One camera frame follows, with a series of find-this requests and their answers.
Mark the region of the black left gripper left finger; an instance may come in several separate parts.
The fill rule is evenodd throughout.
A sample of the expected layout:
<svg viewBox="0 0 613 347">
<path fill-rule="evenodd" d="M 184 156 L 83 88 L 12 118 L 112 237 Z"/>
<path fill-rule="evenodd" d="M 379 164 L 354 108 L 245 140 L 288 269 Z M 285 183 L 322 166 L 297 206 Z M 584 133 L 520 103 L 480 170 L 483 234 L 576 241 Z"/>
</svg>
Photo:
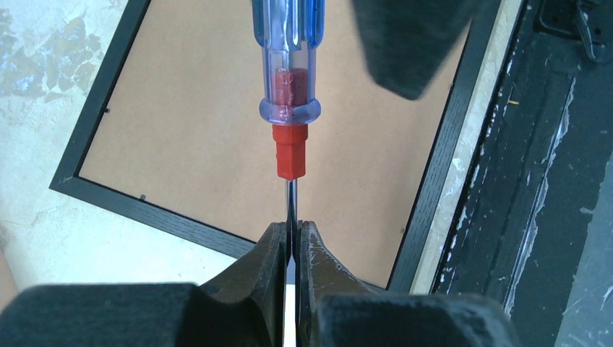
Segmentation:
<svg viewBox="0 0 613 347">
<path fill-rule="evenodd" d="M 45 285 L 1 313 L 3 346 L 281 346 L 284 223 L 206 283 Z"/>
</svg>

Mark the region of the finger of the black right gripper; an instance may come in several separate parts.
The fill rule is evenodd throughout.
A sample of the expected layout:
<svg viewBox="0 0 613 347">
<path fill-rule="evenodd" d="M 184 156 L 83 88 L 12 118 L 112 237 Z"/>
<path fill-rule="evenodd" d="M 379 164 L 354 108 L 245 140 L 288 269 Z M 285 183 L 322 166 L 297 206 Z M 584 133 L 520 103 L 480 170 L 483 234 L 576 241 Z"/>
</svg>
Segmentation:
<svg viewBox="0 0 613 347">
<path fill-rule="evenodd" d="M 356 0 L 353 13 L 375 84 L 417 100 L 482 5 L 476 0 Z"/>
</svg>

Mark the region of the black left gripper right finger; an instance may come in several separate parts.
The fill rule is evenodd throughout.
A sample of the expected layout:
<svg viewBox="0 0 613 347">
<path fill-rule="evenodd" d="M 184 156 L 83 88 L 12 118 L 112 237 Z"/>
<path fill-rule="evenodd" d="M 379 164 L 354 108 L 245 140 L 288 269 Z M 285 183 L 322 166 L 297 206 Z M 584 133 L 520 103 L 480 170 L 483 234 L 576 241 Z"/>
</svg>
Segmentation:
<svg viewBox="0 0 613 347">
<path fill-rule="evenodd" d="M 495 301 L 480 295 L 374 291 L 324 245 L 312 221 L 294 225 L 298 346 L 520 346 Z"/>
</svg>

